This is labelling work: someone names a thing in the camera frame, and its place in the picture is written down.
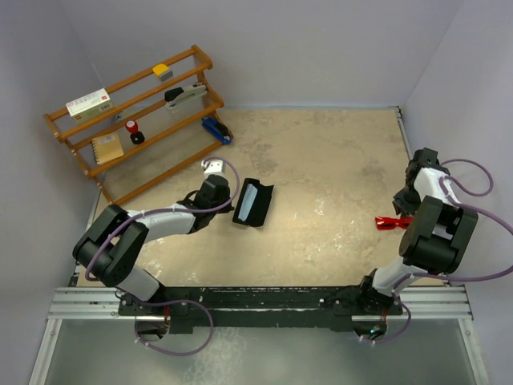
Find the red sunglasses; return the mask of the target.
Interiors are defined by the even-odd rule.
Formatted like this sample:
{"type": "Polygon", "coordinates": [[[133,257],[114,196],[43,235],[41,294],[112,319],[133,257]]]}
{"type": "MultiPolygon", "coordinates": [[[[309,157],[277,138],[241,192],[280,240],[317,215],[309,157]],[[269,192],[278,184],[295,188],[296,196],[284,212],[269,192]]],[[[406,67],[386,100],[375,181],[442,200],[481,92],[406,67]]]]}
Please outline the red sunglasses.
{"type": "Polygon", "coordinates": [[[374,218],[378,230],[407,229],[413,217],[380,217],[374,218]]]}

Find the black glasses case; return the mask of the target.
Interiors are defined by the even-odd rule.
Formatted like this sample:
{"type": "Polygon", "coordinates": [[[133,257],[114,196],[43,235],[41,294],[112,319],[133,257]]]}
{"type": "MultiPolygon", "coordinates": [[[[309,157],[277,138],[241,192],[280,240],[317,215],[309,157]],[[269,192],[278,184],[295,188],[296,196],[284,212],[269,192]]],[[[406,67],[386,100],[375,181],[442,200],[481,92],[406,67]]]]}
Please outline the black glasses case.
{"type": "Polygon", "coordinates": [[[258,194],[256,196],[256,200],[254,202],[254,205],[251,209],[251,212],[248,217],[248,221],[246,223],[239,222],[235,216],[236,216],[236,209],[237,205],[232,217],[232,222],[238,225],[245,225],[253,228],[258,228],[264,225],[265,218],[267,216],[267,213],[269,211],[269,206],[271,204],[272,196],[273,196],[273,185],[263,185],[258,179],[253,178],[245,178],[243,187],[239,196],[239,199],[241,197],[241,194],[243,192],[243,188],[246,187],[248,183],[252,183],[255,187],[257,187],[258,194]]]}

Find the light blue cleaning cloth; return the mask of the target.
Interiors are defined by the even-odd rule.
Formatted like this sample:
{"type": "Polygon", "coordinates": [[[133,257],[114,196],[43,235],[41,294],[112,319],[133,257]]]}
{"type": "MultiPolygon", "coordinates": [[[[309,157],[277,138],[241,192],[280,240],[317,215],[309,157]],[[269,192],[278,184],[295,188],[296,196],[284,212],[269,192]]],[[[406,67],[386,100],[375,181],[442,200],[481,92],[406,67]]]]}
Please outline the light blue cleaning cloth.
{"type": "Polygon", "coordinates": [[[241,222],[246,223],[248,221],[249,214],[257,198],[258,190],[252,183],[248,183],[237,204],[235,218],[241,222]]]}

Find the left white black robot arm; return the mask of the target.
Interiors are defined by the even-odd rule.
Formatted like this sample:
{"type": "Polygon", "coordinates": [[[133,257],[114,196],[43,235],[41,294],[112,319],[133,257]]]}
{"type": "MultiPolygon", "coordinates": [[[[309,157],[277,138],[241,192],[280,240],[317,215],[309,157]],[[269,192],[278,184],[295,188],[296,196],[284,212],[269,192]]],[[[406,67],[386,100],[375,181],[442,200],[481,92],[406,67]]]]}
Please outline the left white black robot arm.
{"type": "Polygon", "coordinates": [[[79,239],[72,256],[106,287],[132,294],[146,314],[157,314],[164,308],[164,287],[136,265],[143,245],[157,238],[198,232],[216,214],[232,209],[229,199],[228,181],[210,175],[199,190],[165,210],[142,214],[109,205],[79,239]]]}

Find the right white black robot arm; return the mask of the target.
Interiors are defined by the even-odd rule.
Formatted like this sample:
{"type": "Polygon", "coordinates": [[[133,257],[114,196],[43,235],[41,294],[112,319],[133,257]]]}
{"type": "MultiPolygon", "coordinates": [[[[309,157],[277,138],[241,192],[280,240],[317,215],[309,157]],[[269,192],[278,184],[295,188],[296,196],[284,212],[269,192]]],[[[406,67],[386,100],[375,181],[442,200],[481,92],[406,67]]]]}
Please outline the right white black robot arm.
{"type": "Polygon", "coordinates": [[[429,148],[417,150],[405,170],[405,185],[393,197],[402,219],[411,218],[403,234],[398,256],[363,278],[356,296],[366,314],[379,313],[398,302],[406,287],[420,278],[440,278],[459,267],[479,216],[458,207],[450,175],[429,148]]]}

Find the blue black stapler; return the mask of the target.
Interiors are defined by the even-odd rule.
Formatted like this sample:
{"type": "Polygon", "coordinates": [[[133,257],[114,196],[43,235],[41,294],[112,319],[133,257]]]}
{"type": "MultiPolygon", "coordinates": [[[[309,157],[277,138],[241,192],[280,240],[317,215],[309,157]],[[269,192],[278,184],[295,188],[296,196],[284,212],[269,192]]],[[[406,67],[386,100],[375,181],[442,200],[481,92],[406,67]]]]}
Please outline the blue black stapler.
{"type": "Polygon", "coordinates": [[[232,142],[232,135],[230,134],[228,128],[220,121],[212,117],[205,116],[201,119],[201,125],[221,144],[227,145],[232,142]]]}

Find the red black stamp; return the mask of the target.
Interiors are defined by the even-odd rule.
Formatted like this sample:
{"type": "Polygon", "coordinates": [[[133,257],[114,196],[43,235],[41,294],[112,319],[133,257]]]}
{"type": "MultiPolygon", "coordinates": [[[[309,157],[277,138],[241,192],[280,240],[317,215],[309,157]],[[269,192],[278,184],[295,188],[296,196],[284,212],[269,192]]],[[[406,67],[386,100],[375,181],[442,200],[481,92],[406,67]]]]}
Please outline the red black stamp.
{"type": "Polygon", "coordinates": [[[129,132],[130,140],[134,145],[142,144],[145,141],[144,134],[139,130],[139,125],[135,120],[128,120],[125,128],[129,132]]]}

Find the wooden three-tier shelf rack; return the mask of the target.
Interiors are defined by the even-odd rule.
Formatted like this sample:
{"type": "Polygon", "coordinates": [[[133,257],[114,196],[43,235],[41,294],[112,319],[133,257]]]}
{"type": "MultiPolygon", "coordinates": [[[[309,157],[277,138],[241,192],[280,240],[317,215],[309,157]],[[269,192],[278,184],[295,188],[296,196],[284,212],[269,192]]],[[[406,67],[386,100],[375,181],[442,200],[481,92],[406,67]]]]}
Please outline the wooden three-tier shelf rack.
{"type": "Polygon", "coordinates": [[[109,204],[122,205],[232,141],[197,45],[106,87],[109,107],[90,119],[65,106],[44,115],[54,138],[109,204]]]}

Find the brown spiral notebook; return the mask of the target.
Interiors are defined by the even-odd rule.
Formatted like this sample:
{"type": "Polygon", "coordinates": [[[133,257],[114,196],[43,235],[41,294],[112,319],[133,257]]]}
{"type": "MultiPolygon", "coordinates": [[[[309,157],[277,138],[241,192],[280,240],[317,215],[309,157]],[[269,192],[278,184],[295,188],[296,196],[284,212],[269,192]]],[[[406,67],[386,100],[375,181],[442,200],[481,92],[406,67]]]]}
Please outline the brown spiral notebook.
{"type": "Polygon", "coordinates": [[[124,155],[123,147],[116,132],[105,136],[95,137],[91,141],[95,162],[97,165],[106,164],[124,155]]]}

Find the black silver stapler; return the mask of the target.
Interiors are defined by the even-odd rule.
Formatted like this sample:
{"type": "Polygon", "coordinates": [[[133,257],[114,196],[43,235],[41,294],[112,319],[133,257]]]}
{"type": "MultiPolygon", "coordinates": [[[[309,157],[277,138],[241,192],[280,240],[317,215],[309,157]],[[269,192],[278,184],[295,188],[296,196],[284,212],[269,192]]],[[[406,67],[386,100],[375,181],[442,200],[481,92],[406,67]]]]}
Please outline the black silver stapler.
{"type": "Polygon", "coordinates": [[[165,107],[173,110],[183,103],[202,98],[208,94],[205,83],[198,82],[184,87],[172,88],[164,93],[165,107]]]}

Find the yellow grey eraser block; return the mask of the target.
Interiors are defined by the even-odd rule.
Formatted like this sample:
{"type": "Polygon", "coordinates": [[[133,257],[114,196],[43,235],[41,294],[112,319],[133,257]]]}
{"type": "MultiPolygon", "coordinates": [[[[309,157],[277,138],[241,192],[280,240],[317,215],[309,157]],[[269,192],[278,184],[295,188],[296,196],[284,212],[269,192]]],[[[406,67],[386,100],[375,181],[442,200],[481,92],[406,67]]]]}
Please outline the yellow grey eraser block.
{"type": "Polygon", "coordinates": [[[161,82],[165,82],[173,77],[172,69],[164,63],[159,63],[155,65],[152,68],[152,72],[161,82]]]}

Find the white staples box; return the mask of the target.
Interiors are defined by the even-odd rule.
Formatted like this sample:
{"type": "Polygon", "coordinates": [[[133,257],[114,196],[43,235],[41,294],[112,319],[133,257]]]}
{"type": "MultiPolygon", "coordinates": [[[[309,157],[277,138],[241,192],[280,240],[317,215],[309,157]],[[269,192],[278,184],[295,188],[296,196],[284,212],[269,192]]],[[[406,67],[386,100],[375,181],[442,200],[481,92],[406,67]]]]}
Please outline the white staples box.
{"type": "Polygon", "coordinates": [[[70,117],[76,123],[88,121],[114,107],[113,101],[107,91],[101,88],[88,95],[72,100],[66,104],[70,117]]]}

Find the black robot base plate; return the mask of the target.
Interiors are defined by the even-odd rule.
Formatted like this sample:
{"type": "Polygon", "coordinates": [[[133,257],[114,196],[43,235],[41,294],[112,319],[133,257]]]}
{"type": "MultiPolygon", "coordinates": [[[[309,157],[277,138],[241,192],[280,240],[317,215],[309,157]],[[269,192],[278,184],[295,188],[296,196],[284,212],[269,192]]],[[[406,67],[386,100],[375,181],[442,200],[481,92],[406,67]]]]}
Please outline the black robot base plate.
{"type": "Polygon", "coordinates": [[[122,316],[168,316],[171,334],[195,327],[324,328],[352,331],[357,316],[401,315],[391,297],[365,279],[356,286],[161,286],[148,300],[120,297],[122,316]]]}

